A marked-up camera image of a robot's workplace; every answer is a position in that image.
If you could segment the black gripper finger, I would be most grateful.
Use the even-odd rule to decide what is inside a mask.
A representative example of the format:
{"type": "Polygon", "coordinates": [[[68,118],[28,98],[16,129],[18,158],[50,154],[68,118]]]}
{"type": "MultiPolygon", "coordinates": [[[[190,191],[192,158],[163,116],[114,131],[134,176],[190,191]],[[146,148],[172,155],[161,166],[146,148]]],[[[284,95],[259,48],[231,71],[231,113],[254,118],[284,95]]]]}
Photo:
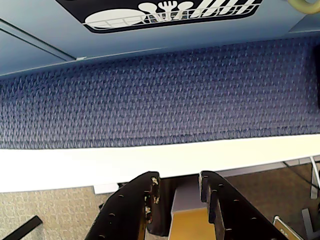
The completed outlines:
{"type": "Polygon", "coordinates": [[[112,194],[102,205],[87,240],[143,240],[160,202],[160,174],[147,171],[112,194]]]}
{"type": "Polygon", "coordinates": [[[199,174],[200,199],[217,240],[294,240],[279,217],[270,222],[231,183],[214,171],[199,174]]]}

